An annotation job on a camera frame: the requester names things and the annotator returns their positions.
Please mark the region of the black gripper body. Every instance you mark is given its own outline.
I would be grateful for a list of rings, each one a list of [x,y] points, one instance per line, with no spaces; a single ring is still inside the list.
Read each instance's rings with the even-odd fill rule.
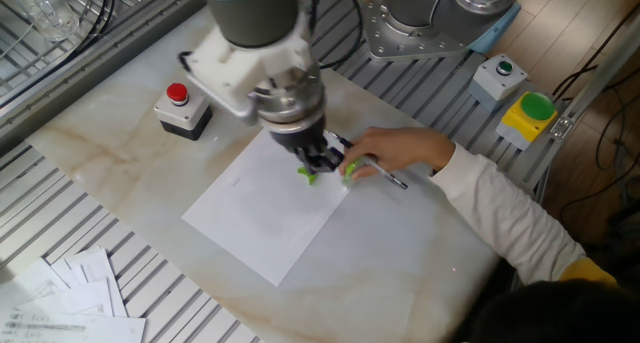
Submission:
[[[330,148],[324,136],[326,117],[322,116],[318,121],[307,128],[294,133],[271,132],[272,138],[282,145],[287,151],[296,156],[297,151],[305,151],[314,157],[314,164],[324,150]]]

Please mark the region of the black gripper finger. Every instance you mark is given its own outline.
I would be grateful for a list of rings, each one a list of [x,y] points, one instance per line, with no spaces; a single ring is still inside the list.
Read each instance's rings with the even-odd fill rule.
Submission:
[[[343,153],[335,147],[324,150],[317,156],[316,171],[318,173],[334,172],[343,162]]]
[[[310,156],[305,151],[297,151],[296,152],[296,157],[303,164],[303,166],[305,168],[305,171],[309,175],[315,175],[316,174],[316,169],[315,169],[315,166],[314,166],[314,157],[313,156]]]

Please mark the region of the person's right hand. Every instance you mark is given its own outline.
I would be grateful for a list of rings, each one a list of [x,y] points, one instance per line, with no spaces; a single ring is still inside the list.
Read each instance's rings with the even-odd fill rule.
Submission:
[[[386,171],[396,171],[416,163],[425,163],[434,170],[444,168],[453,156],[456,145],[445,135],[430,128],[369,128],[351,141],[339,172],[361,156],[372,156]]]

